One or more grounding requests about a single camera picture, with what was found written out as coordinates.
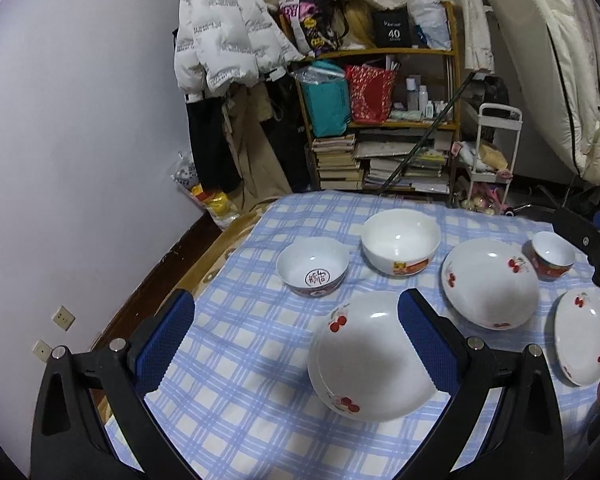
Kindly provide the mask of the small red patterned bowl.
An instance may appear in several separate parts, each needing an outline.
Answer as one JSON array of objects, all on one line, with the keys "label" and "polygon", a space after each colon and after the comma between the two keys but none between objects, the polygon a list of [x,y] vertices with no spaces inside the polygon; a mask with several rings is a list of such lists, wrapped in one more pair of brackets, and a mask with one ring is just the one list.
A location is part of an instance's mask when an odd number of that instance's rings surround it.
[{"label": "small red patterned bowl", "polygon": [[531,239],[531,262],[544,281],[555,281],[567,273],[576,261],[569,242],[554,232],[535,233]]}]

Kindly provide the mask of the white cherry plate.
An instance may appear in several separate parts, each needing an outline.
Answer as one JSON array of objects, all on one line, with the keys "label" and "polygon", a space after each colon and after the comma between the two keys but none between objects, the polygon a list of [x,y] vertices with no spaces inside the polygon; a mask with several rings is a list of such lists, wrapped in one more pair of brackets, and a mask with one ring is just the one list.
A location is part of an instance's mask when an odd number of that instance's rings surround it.
[{"label": "white cherry plate", "polygon": [[572,288],[559,299],[554,318],[559,367],[573,384],[586,387],[600,380],[600,292]]},{"label": "white cherry plate", "polygon": [[513,330],[532,317],[540,285],[530,260],[512,245],[490,238],[466,240],[445,257],[446,298],[471,323],[487,330]]},{"label": "white cherry plate", "polygon": [[398,318],[397,292],[354,296],[322,318],[308,373],[320,400],[359,422],[388,422],[427,403],[437,388]]}]

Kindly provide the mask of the large white bowl orange band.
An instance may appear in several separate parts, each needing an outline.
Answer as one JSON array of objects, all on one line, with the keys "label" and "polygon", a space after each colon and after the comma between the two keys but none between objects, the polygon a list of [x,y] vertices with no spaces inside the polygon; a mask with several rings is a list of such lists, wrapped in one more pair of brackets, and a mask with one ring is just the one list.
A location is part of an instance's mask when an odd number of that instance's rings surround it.
[{"label": "large white bowl orange band", "polygon": [[361,233],[362,249],[370,265],[393,278],[426,269],[441,241],[437,221],[413,209],[378,212],[365,221]]}]

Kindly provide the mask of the white bowl red emblem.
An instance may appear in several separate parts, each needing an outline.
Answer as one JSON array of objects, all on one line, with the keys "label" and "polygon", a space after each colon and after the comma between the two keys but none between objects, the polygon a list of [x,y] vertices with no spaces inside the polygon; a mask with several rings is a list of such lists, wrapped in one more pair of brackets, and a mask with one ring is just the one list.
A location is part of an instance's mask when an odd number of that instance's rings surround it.
[{"label": "white bowl red emblem", "polygon": [[276,271],[295,294],[320,298],[340,286],[349,264],[350,249],[345,244],[329,237],[307,237],[280,253]]}]

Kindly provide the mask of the white rolling cart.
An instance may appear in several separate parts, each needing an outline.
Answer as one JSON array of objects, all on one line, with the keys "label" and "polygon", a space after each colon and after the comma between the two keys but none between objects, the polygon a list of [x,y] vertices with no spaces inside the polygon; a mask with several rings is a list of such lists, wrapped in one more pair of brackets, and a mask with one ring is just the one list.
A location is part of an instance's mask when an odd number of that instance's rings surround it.
[{"label": "white rolling cart", "polygon": [[[517,107],[483,103],[471,112],[471,118],[476,124],[475,140],[463,141],[458,153],[468,177],[463,207],[485,214],[506,214],[524,115]],[[486,138],[489,132],[510,134],[513,151],[505,155]]]}]

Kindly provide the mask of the blue plaid tablecloth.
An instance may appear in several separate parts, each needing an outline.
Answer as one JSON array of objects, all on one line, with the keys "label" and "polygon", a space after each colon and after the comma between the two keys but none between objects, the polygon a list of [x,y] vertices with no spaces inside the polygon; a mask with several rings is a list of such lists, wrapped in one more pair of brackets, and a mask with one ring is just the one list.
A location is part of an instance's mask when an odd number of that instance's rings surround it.
[{"label": "blue plaid tablecloth", "polygon": [[[216,277],[195,298],[193,326],[147,404],[164,432],[206,479],[389,479],[410,458],[448,396],[391,422],[366,424],[332,412],[315,394],[306,358],[316,322],[372,290],[417,288],[452,316],[440,283],[457,244],[489,237],[520,247],[544,224],[487,216],[439,203],[415,209],[442,232],[434,261],[409,278],[388,278],[364,260],[364,222],[407,200],[315,192],[272,203]],[[280,279],[280,253],[299,238],[324,236],[350,249],[349,271],[330,295],[306,298]]]}]

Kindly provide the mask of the cream office chair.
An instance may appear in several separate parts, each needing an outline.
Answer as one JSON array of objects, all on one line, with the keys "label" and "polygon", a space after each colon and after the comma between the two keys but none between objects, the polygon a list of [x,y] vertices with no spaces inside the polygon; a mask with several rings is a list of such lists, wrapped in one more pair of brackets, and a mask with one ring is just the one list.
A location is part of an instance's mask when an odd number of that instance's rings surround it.
[{"label": "cream office chair", "polygon": [[600,186],[600,4],[488,0],[534,128],[574,174]]}]

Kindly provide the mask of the red patterned gift bag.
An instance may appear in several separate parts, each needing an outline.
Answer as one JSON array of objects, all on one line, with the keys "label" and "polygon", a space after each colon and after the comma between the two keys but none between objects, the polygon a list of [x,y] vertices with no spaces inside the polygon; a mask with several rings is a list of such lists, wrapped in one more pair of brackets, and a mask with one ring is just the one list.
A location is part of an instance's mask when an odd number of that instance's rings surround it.
[{"label": "red patterned gift bag", "polygon": [[386,122],[390,114],[396,71],[369,65],[348,65],[346,79],[353,121],[361,125]]}]

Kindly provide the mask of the wooden bookshelf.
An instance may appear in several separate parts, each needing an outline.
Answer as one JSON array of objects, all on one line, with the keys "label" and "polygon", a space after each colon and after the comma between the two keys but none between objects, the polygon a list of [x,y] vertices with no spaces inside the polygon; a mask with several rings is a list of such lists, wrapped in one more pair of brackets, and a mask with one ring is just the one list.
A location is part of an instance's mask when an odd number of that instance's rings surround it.
[{"label": "wooden bookshelf", "polygon": [[302,6],[279,15],[291,36],[307,32],[313,51],[294,64],[301,113],[309,140],[313,183],[322,190],[376,191],[388,178],[380,158],[398,159],[418,148],[410,168],[391,185],[396,192],[450,192],[455,165],[449,151],[460,137],[453,103],[460,88],[460,54],[454,6],[434,3],[436,44],[407,6],[368,14],[373,38],[343,49],[343,35],[323,38],[340,6]]}]

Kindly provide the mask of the black box number 40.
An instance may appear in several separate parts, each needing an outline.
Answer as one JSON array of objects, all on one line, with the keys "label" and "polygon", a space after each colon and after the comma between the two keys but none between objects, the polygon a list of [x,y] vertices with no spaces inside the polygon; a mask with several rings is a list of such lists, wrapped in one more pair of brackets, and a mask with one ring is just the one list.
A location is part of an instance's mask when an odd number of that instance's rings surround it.
[{"label": "black box number 40", "polygon": [[378,48],[409,48],[412,45],[406,7],[372,13],[374,45]]}]

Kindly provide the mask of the teal shopping bag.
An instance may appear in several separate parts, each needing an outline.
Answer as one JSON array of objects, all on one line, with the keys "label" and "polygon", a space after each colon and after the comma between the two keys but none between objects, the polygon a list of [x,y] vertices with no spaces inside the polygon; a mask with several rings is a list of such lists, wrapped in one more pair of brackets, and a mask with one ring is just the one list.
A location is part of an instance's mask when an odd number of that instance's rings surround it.
[{"label": "teal shopping bag", "polygon": [[316,61],[297,73],[314,136],[341,136],[351,120],[346,72],[339,66]]}]

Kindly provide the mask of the white puffer jacket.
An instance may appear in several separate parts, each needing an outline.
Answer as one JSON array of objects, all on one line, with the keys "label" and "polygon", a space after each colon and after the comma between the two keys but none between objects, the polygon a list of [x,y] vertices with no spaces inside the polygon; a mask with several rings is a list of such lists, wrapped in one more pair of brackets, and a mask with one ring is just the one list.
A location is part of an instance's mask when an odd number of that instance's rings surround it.
[{"label": "white puffer jacket", "polygon": [[186,102],[253,87],[301,59],[264,0],[180,0],[174,73]]}]

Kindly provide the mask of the white wall socket lower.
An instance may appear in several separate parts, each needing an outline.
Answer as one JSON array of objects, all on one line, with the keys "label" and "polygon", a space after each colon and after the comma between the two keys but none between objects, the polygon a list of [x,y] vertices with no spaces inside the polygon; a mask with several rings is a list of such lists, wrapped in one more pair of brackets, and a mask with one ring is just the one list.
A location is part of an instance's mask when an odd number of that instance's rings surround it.
[{"label": "white wall socket lower", "polygon": [[42,339],[39,339],[32,348],[32,353],[43,363],[48,361],[52,352],[53,348]]}]

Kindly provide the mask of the white wall socket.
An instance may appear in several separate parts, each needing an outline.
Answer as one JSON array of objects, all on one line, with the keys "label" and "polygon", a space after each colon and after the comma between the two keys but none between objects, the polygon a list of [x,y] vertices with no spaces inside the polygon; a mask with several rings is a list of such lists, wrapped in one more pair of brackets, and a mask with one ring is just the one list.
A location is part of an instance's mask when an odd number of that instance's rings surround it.
[{"label": "white wall socket", "polygon": [[53,348],[42,339],[39,339],[32,348],[32,353],[43,363],[48,361],[52,352]]},{"label": "white wall socket", "polygon": [[68,332],[76,317],[64,306],[60,306],[52,317],[52,321],[62,330]]}]

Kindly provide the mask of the white wall socket upper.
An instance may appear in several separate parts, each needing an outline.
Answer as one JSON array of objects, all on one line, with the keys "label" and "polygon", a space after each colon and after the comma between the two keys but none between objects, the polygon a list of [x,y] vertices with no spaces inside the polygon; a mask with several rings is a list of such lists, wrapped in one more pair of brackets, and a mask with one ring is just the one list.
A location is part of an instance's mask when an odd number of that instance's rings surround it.
[{"label": "white wall socket upper", "polygon": [[52,317],[52,321],[62,330],[68,332],[76,317],[64,306],[60,306]]}]

